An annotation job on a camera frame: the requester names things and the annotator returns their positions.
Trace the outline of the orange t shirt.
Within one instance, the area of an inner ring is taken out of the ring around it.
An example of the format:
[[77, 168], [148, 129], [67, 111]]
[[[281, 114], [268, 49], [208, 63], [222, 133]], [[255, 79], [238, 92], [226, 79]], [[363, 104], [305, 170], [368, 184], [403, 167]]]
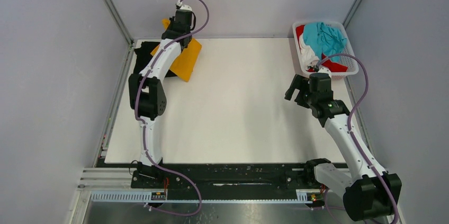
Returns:
[[202, 45], [193, 38], [188, 47], [182, 49], [177, 39], [161, 39], [157, 51], [147, 66], [148, 78], [163, 81], [166, 74], [172, 71], [175, 76], [188, 82], [194, 70]]

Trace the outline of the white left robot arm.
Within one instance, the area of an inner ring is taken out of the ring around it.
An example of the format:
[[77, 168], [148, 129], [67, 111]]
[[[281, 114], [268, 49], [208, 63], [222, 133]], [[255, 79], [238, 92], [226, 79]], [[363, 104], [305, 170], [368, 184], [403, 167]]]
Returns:
[[130, 106], [140, 132], [141, 150], [137, 171], [151, 187], [159, 187], [164, 182], [163, 171], [155, 167], [163, 159], [159, 128], [161, 116], [167, 107], [163, 81], [171, 71], [188, 82], [202, 49], [201, 44], [191, 35], [196, 17], [189, 6], [178, 8], [165, 24], [166, 30], [160, 44], [152, 52], [150, 61], [128, 79]]

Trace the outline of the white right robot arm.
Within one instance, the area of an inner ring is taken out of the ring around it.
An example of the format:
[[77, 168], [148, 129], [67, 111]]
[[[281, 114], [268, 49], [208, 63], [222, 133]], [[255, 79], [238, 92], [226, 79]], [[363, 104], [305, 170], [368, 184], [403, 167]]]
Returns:
[[311, 188], [322, 185], [339, 195], [353, 221], [393, 216], [392, 222], [397, 223], [401, 179], [388, 173], [369, 152], [348, 107], [334, 98], [331, 77], [327, 73], [295, 75], [284, 98], [311, 110], [337, 145], [350, 173], [344, 174], [325, 158], [312, 159], [305, 164], [305, 184]]

